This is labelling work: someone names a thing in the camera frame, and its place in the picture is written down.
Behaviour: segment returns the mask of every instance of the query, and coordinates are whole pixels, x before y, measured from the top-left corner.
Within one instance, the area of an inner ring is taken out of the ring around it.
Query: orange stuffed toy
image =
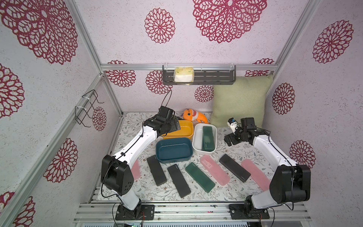
[[[192,110],[192,109],[184,110],[183,119],[188,120],[188,121],[197,120],[199,123],[209,124],[208,120],[207,120],[207,118],[205,117],[204,114],[202,114],[201,112],[198,112],[196,110]]]

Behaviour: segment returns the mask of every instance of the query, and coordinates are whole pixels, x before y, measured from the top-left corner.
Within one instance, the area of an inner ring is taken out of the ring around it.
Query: zip tie
[[[86,108],[84,108],[83,106],[76,106],[78,108],[83,108],[84,110],[87,110]]]

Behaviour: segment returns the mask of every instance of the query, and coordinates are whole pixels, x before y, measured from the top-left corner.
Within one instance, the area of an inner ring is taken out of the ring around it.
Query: red flower pattern
[[[199,102],[208,102],[213,99],[213,86],[202,85],[194,92],[194,97]]]
[[[2,0],[0,14],[2,23],[36,57],[63,65],[76,55],[78,35],[63,0]]]
[[[44,173],[47,181],[60,183],[70,176],[77,164],[78,150],[70,138],[67,138]]]
[[[13,222],[13,227],[29,227],[33,223],[33,218],[35,215],[35,202],[33,197],[30,196],[24,204],[22,211],[18,214]]]
[[[92,115],[93,126],[97,131],[102,131],[106,126],[106,113],[105,110],[98,106],[93,111]]]
[[[231,42],[251,30],[267,0],[193,0],[196,26],[210,41]]]
[[[160,70],[151,71],[146,76],[146,86],[155,94],[165,94],[173,87],[173,85],[163,84],[163,72]]]
[[[295,91],[288,83],[280,84],[272,96],[273,109],[278,114],[286,114],[295,102]]]
[[[261,60],[256,61],[253,64],[272,64],[274,61],[270,58],[263,58]],[[263,76],[267,75],[269,70],[247,70],[245,76]]]
[[[14,192],[7,191],[4,194],[0,195],[0,214],[8,204],[11,197],[14,195]]]
[[[24,100],[24,88],[18,76],[0,64],[0,118],[17,112]]]
[[[174,35],[175,23],[173,17],[164,9],[153,9],[145,19],[145,29],[148,37],[156,43],[166,43]]]
[[[108,64],[127,64],[123,61],[110,61]],[[106,76],[112,83],[120,87],[130,87],[135,83],[136,75],[133,70],[111,70],[106,71]]]
[[[298,164],[312,168],[315,165],[315,153],[306,141],[298,140],[291,144],[290,157]]]
[[[319,63],[331,62],[344,53],[353,35],[352,24],[341,20],[329,25],[315,41],[313,57]]]

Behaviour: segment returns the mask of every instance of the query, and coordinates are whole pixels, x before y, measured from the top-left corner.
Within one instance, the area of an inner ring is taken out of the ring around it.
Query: yellow plastic container
[[[182,137],[187,137],[188,139],[192,139],[194,133],[193,123],[187,120],[179,120],[179,124],[180,124],[180,130],[168,133],[166,136],[163,136],[163,139],[174,139]]]

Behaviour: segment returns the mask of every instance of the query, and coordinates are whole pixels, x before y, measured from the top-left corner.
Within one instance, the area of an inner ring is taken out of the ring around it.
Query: pink pencil case
[[[200,159],[200,163],[202,163],[221,186],[224,186],[229,182],[229,176],[209,155],[204,155]]]
[[[252,179],[263,191],[270,189],[270,180],[250,159],[243,160],[241,166],[251,174]]]
[[[141,173],[140,173],[140,165],[139,165],[138,159],[136,159],[136,162],[132,166],[131,173],[132,173],[132,176],[134,177],[134,181],[140,178]]]

